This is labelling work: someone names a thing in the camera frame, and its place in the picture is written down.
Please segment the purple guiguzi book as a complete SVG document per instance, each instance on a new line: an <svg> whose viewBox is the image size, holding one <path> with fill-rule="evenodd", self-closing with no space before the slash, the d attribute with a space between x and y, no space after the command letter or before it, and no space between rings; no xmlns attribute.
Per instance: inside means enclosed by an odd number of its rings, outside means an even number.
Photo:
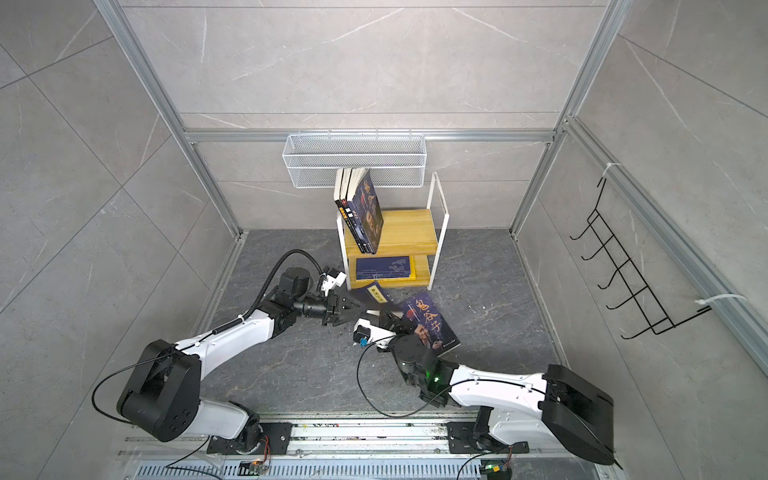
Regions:
<svg viewBox="0 0 768 480"><path fill-rule="evenodd" d="M367 249L371 254L376 254L379 250L384 218L370 170L360 168L359 172L361 176L352 197L353 205L365 233Z"/></svg>
<svg viewBox="0 0 768 480"><path fill-rule="evenodd" d="M460 340L427 291L404 300L399 308L403 318L413 326L414 334L438 356L460 345Z"/></svg>

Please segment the black wolf book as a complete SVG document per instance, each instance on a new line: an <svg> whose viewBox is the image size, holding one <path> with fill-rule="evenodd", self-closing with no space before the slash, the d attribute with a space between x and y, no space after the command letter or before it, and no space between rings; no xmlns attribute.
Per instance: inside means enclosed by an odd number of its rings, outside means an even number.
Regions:
<svg viewBox="0 0 768 480"><path fill-rule="evenodd" d="M345 194L345 206L349 218L353 223L355 236L357 237L356 242L358 244L358 248L363 254L367 254L370 253L368 239L363 229L362 220L360 219L353 202L355 192L353 188L353 174L353 168L345 169L345 183L342 187L342 192Z"/></svg>

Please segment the purple Guiguzi book front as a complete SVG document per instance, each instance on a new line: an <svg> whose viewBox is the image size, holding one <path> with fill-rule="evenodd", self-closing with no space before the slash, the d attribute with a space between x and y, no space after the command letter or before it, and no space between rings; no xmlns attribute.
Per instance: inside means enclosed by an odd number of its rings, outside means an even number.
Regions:
<svg viewBox="0 0 768 480"><path fill-rule="evenodd" d="M370 170L360 168L359 172L361 176L352 197L353 205L365 233L367 249L371 254L376 254L379 250L384 218Z"/></svg>

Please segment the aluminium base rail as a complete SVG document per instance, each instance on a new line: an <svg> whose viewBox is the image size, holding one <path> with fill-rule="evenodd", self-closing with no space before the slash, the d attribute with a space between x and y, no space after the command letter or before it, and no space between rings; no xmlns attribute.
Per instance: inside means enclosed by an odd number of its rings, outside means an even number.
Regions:
<svg viewBox="0 0 768 480"><path fill-rule="evenodd" d="M518 444L483 453L462 427L471 413L406 419L369 414L274 415L269 447L216 453L218 440L183 436L160 443L136 430L117 444L110 479L622 479L560 446Z"/></svg>

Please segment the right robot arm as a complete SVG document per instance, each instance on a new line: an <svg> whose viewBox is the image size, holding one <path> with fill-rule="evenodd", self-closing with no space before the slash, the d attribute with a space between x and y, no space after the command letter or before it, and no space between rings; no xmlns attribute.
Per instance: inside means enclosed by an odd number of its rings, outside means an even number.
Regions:
<svg viewBox="0 0 768 480"><path fill-rule="evenodd" d="M355 340L390 353L425 404L477 409L471 434L476 449L525 442L540 449L562 446L594 464L616 462L612 397L563 365L512 375L443 360L396 316L371 325L358 321Z"/></svg>

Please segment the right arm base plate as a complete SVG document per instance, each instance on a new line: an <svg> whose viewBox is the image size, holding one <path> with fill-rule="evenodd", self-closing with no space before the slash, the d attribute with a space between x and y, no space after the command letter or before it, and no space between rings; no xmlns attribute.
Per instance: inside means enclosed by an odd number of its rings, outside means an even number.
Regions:
<svg viewBox="0 0 768 480"><path fill-rule="evenodd" d="M487 431L471 422L448 422L446 424L449 452L451 454L478 454L484 451L501 454L528 454L530 446L526 441L505 444L494 439Z"/></svg>

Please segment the navy book Mengxi label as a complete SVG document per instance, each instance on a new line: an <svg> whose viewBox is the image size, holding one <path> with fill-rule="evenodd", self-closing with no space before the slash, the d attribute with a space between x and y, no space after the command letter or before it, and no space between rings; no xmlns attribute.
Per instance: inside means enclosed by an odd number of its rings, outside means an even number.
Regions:
<svg viewBox="0 0 768 480"><path fill-rule="evenodd" d="M377 281L357 289L356 292L369 310L399 311L398 305Z"/></svg>

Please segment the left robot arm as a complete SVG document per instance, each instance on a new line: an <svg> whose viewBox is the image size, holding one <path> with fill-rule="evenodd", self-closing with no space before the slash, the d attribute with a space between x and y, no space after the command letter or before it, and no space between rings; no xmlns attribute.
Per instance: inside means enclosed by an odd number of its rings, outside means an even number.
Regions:
<svg viewBox="0 0 768 480"><path fill-rule="evenodd" d="M234 320L196 337L150 343L117 401L118 414L161 442L183 434L204 435L227 440L240 453L254 451L263 441L258 414L236 402L202 398L201 382L299 318L338 326L364 314L364 306L344 287L344 273L330 269L318 281L314 286L308 270L289 268L270 292L261 293Z"/></svg>

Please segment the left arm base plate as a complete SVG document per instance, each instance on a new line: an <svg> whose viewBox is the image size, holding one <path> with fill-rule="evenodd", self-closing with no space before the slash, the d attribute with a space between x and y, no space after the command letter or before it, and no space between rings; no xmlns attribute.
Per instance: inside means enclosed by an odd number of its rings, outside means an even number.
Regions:
<svg viewBox="0 0 768 480"><path fill-rule="evenodd" d="M222 455L285 455L291 439L293 424L289 422L260 423L255 429L236 439L213 437L206 452Z"/></svg>

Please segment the white wooden two-tier shelf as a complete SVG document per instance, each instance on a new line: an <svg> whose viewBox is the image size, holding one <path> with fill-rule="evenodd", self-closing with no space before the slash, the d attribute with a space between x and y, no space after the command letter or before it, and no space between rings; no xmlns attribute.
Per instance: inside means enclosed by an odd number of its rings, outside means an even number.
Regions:
<svg viewBox="0 0 768 480"><path fill-rule="evenodd" d="M439 195L437 204L442 208L443 222L440 233L437 233L432 214L434 196ZM378 258L392 256L408 256L411 259L412 278L379 279L385 288L426 287L431 290L435 280L441 250L450 213L440 178L436 172L431 175L429 194L425 209L384 210L384 225L382 239L376 255L360 252L357 242L341 217L336 212L337 230L347 275L346 285L349 290L363 287L370 280L360 280L356 275L356 263L360 258Z"/></svg>

